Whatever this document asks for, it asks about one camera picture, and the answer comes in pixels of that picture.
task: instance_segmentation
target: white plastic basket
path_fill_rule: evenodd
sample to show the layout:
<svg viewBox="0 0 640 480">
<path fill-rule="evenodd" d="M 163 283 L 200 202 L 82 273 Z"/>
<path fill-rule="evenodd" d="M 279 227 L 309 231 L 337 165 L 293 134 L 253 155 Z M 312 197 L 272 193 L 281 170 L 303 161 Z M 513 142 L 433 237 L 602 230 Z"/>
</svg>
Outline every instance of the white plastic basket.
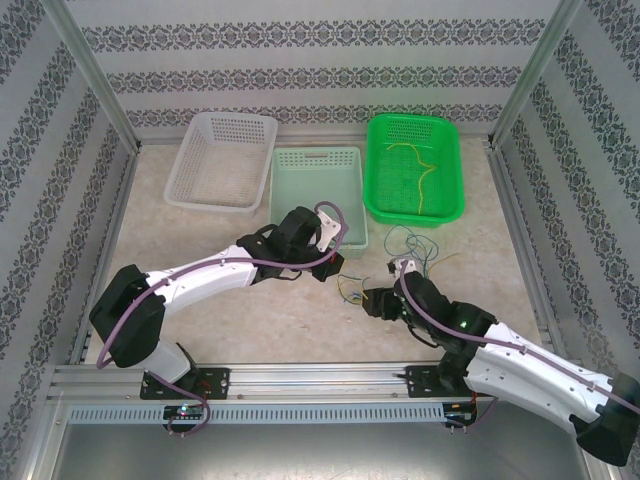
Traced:
<svg viewBox="0 0 640 480">
<path fill-rule="evenodd" d="M 278 122 L 243 113 L 199 113 L 164 189 L 171 205 L 250 213 L 260 205 Z"/>
</svg>

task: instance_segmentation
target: patterned wallpaper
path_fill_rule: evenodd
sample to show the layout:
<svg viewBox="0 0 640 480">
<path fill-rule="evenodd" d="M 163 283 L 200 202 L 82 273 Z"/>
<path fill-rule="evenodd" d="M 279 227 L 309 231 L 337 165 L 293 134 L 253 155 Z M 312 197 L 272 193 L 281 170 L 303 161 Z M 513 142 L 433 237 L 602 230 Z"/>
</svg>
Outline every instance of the patterned wallpaper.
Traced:
<svg viewBox="0 0 640 480">
<path fill-rule="evenodd" d="M 635 378 L 639 26 L 633 1 L 585 1 L 501 146 L 569 356 Z"/>
<path fill-rule="evenodd" d="M 557 2 L 68 4 L 149 140 L 180 137 L 210 110 L 270 115 L 289 133 L 349 133 L 401 111 L 488 134 Z"/>
<path fill-rule="evenodd" d="M 66 363 L 128 154 L 37 1 L 0 2 L 0 479 Z"/>
</svg>

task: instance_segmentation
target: light green tray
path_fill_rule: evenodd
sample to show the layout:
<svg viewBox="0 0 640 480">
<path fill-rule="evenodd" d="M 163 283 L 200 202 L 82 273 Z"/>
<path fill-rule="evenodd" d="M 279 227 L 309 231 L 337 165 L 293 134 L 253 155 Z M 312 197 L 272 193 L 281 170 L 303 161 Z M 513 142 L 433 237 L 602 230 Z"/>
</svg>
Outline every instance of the light green tray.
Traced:
<svg viewBox="0 0 640 480">
<path fill-rule="evenodd" d="M 349 225 L 340 253 L 360 257 L 369 244 L 362 203 L 362 162 L 356 147 L 276 148 L 271 163 L 270 223 L 279 224 L 297 206 L 335 203 Z M 335 218 L 335 213 L 327 209 Z"/>
</svg>

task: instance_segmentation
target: black mounting bracket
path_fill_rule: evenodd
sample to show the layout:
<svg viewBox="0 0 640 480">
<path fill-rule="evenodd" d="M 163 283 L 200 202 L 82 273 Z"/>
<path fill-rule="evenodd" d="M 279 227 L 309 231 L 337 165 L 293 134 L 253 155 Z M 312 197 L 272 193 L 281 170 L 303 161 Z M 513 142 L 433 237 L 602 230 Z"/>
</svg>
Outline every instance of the black mounting bracket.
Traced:
<svg viewBox="0 0 640 480">
<path fill-rule="evenodd" d="M 193 393 L 207 400 L 226 400 L 229 393 L 229 379 L 231 370 L 228 368 L 200 368 Z M 165 387 L 155 378 L 145 372 L 140 388 L 142 400 L 189 400 L 170 388 Z"/>
<path fill-rule="evenodd" d="M 466 385 L 447 388 L 440 382 L 437 365 L 410 365 L 405 367 L 404 375 L 398 375 L 407 381 L 409 398 L 433 397 L 469 397 L 473 392 Z"/>
</svg>

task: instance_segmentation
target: white robotic arm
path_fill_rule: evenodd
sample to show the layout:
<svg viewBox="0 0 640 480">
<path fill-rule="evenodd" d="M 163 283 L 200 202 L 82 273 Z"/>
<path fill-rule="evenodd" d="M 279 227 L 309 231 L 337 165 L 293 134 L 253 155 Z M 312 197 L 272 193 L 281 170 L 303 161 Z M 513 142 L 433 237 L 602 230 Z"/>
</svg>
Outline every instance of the white robotic arm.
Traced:
<svg viewBox="0 0 640 480">
<path fill-rule="evenodd" d="M 170 384 L 180 381 L 196 367 L 182 347 L 160 338 L 164 318 L 225 290 L 281 279 L 285 268 L 309 270 L 324 281 L 337 274 L 344 261 L 338 253 L 325 253 L 336 237 L 336 248 L 341 243 L 343 223 L 321 210 L 298 207 L 280 225 L 245 235 L 198 262 L 146 274 L 135 265 L 122 268 L 89 315 L 105 342 L 98 368 L 106 365 L 108 351 L 119 367 L 141 367 Z M 190 390 L 193 385 L 185 382 L 181 388 Z"/>
<path fill-rule="evenodd" d="M 365 290 L 363 307 L 383 320 L 403 320 L 445 349 L 437 375 L 421 380 L 421 388 L 500 398 L 575 435 L 595 457 L 626 464 L 640 427 L 635 379 L 623 373 L 611 379 L 574 365 L 481 308 L 449 302 L 410 260 L 391 262 L 389 271 L 398 279 L 395 286 Z"/>
</svg>

